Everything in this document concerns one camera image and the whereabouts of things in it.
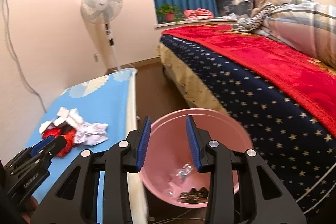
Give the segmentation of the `red mesh net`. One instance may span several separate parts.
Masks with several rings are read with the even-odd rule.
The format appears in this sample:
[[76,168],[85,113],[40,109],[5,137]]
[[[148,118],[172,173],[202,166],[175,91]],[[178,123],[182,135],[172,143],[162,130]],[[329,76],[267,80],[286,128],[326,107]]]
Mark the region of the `red mesh net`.
[[72,129],[64,135],[61,134],[57,135],[57,137],[62,136],[66,140],[66,146],[57,154],[57,156],[59,157],[65,156],[71,151],[72,147],[75,146],[74,143],[75,134],[76,130]]

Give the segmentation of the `black gold patterned cloth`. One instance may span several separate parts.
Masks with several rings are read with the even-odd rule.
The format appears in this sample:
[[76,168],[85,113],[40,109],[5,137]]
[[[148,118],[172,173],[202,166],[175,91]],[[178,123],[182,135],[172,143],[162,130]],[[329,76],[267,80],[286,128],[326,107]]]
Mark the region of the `black gold patterned cloth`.
[[204,203],[209,199],[209,190],[205,187],[196,190],[192,188],[189,192],[182,192],[178,201],[183,203]]

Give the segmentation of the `white paper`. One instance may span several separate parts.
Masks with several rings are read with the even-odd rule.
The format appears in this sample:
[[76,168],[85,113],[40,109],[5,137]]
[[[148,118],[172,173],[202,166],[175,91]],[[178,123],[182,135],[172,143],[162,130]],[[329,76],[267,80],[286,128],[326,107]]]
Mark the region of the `white paper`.
[[82,123],[77,129],[73,139],[75,144],[94,146],[108,140],[107,123]]

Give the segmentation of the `pink plastic trash bin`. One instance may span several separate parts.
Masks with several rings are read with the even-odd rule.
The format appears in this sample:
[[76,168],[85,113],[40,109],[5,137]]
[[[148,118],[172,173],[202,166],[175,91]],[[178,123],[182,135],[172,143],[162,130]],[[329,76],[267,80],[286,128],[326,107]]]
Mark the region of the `pink plastic trash bin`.
[[[151,134],[146,151],[146,158],[140,176],[145,187],[160,200],[174,206],[202,208],[204,203],[183,203],[178,201],[182,192],[192,188],[210,188],[210,174],[199,173],[199,159],[203,153],[193,152],[189,145],[188,117],[192,117],[197,128],[206,130],[211,139],[228,149],[245,152],[252,148],[252,140],[242,125],[228,115],[215,110],[190,108],[167,114],[151,125]],[[190,163],[194,169],[182,188],[171,196],[167,190],[170,175],[178,168]]]

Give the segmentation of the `navy star bedsheet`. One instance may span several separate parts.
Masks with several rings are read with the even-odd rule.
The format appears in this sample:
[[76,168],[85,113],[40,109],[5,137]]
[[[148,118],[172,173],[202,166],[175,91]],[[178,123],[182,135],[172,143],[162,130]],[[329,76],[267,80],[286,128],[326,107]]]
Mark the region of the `navy star bedsheet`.
[[270,81],[198,43],[163,35],[162,58],[176,58],[249,133],[262,158],[308,219],[335,212],[335,137]]

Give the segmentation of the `blue patterned table cover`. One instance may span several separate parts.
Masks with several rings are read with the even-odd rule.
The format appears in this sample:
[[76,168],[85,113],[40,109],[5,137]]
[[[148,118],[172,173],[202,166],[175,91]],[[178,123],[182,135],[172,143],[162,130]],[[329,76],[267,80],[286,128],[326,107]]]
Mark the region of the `blue patterned table cover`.
[[[66,89],[50,106],[47,113],[37,124],[26,146],[30,147],[41,141],[39,133],[41,124],[56,119],[61,107],[77,109],[85,122],[107,123],[108,140],[93,147],[77,145],[64,157],[54,157],[49,167],[50,175],[33,193],[41,203],[52,185],[84,149],[93,153],[108,150],[112,145],[126,139],[127,134],[137,127],[135,105],[136,69],[125,69],[102,76]],[[93,92],[85,92],[91,84],[100,84]],[[138,174],[128,174],[128,187],[131,216],[133,223],[147,223],[148,207],[144,186]]]

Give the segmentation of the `red fleece blanket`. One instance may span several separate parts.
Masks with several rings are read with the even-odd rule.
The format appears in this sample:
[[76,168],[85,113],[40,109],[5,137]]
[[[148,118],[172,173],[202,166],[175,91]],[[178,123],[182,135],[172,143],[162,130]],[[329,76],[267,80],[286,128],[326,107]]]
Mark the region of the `red fleece blanket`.
[[335,134],[335,71],[264,36],[238,32],[225,24],[176,27],[162,32],[196,42],[280,88]]

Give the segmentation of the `striped black white garment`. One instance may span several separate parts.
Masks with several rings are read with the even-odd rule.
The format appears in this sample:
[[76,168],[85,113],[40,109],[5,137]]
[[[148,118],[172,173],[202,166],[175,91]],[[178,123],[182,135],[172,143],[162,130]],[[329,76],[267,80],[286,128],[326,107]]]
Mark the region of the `striped black white garment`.
[[260,28],[265,18],[278,9],[278,6],[267,2],[252,18],[240,18],[231,25],[231,30],[238,32],[252,32]]

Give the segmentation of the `plaid duvet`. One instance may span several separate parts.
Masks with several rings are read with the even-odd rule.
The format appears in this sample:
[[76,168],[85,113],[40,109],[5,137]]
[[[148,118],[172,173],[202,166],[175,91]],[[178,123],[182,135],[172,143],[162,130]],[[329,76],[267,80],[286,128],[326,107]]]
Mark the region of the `plaid duvet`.
[[335,68],[335,7],[332,5],[291,0],[271,12],[255,32]]

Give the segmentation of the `white standing fan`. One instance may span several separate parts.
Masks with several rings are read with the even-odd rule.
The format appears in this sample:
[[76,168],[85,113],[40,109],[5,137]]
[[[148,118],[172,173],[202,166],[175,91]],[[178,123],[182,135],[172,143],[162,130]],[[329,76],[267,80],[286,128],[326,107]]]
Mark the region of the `white standing fan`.
[[114,60],[116,61],[116,68],[121,70],[120,63],[117,58],[117,53],[114,45],[114,33],[111,28],[111,21],[121,12],[123,0],[82,0],[81,1],[81,15],[84,20],[96,25],[102,25],[106,39]]

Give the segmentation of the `clear plastic storage bin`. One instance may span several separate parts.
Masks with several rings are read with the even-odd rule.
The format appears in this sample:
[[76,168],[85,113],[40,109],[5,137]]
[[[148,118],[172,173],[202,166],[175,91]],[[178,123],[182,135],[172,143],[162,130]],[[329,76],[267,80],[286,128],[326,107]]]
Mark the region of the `clear plastic storage bin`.
[[220,15],[250,16],[255,0],[215,0]]

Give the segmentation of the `pink folded clothes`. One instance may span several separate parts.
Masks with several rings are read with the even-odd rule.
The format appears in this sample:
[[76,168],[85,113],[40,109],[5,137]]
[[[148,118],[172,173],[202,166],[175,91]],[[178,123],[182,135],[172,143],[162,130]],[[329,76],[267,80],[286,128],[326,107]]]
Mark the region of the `pink folded clothes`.
[[183,11],[185,20],[203,20],[203,19],[214,19],[214,14],[206,9],[196,9],[196,10],[188,10],[185,9]]

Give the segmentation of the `green potted plant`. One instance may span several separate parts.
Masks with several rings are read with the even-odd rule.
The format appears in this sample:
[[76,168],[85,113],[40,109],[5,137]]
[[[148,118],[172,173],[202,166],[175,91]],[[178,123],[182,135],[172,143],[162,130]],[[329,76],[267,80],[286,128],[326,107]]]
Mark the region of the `green potted plant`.
[[182,20],[182,11],[178,5],[165,3],[156,10],[159,23],[178,22]]

